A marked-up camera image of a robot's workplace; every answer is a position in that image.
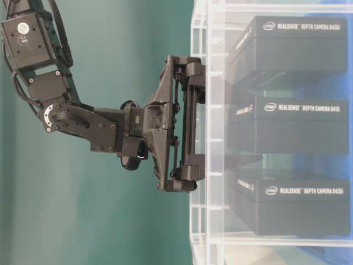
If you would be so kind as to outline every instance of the robotic arm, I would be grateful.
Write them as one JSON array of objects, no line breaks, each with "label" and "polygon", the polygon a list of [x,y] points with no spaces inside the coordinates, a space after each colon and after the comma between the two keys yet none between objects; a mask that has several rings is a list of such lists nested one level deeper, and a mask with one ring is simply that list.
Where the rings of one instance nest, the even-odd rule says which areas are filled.
[{"label": "robotic arm", "polygon": [[[205,174],[205,157],[195,154],[196,105],[205,103],[205,67],[200,59],[168,56],[159,87],[145,107],[129,100],[119,110],[94,108],[79,100],[70,72],[72,55],[55,0],[49,0],[52,14],[44,10],[42,0],[3,2],[6,20],[0,31],[6,66],[16,93],[47,133],[59,131],[87,139],[91,151],[116,154],[127,170],[136,170],[150,152],[159,190],[196,189]],[[43,72],[48,66],[53,71]],[[174,129],[180,111],[179,85],[184,94],[184,120],[178,167],[179,138]],[[174,147],[174,161],[169,177],[170,147]]]}]

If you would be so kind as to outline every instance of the teal wall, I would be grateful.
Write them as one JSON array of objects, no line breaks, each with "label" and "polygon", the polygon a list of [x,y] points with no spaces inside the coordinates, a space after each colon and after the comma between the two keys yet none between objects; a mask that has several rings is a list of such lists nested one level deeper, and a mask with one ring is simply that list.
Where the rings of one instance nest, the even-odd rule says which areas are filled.
[{"label": "teal wall", "polygon": [[[192,3],[58,1],[81,100],[144,105],[163,59],[190,53]],[[3,63],[0,82],[0,264],[191,264],[187,194],[156,191],[151,161],[124,171],[84,140],[48,135]]]}]

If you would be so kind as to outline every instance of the screw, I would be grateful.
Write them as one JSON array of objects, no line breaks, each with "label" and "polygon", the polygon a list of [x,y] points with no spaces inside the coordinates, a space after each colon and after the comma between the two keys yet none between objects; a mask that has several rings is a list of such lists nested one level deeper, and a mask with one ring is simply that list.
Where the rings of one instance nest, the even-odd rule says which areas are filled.
[{"label": "screw", "polygon": [[180,111],[180,105],[177,104],[177,105],[175,105],[175,112],[178,113],[179,111]]}]

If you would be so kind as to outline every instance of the camera box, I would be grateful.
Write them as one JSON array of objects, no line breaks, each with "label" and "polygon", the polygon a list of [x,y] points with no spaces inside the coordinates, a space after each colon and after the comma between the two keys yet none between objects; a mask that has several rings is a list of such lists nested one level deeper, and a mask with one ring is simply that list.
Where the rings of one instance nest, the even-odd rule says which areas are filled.
[{"label": "camera box", "polygon": [[229,142],[252,153],[347,153],[344,100],[253,97],[232,108]]},{"label": "camera box", "polygon": [[231,209],[257,235],[348,235],[350,183],[321,174],[239,169]]},{"label": "camera box", "polygon": [[334,17],[255,17],[229,51],[237,89],[286,90],[347,69],[347,22]]}]

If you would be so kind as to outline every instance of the intel logo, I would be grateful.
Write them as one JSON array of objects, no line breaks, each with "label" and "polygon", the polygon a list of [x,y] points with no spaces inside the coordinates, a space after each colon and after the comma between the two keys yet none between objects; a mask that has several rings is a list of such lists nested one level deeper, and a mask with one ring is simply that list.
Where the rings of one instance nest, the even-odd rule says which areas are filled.
[{"label": "intel logo", "polygon": [[273,112],[275,109],[277,108],[277,104],[276,103],[268,103],[265,105],[264,109],[267,112]]},{"label": "intel logo", "polygon": [[276,27],[276,23],[267,22],[264,24],[264,30],[273,30]]},{"label": "intel logo", "polygon": [[266,189],[266,191],[265,191],[265,193],[267,194],[267,195],[276,195],[277,194],[277,192],[278,192],[278,188],[277,187],[268,187],[267,189]]}]

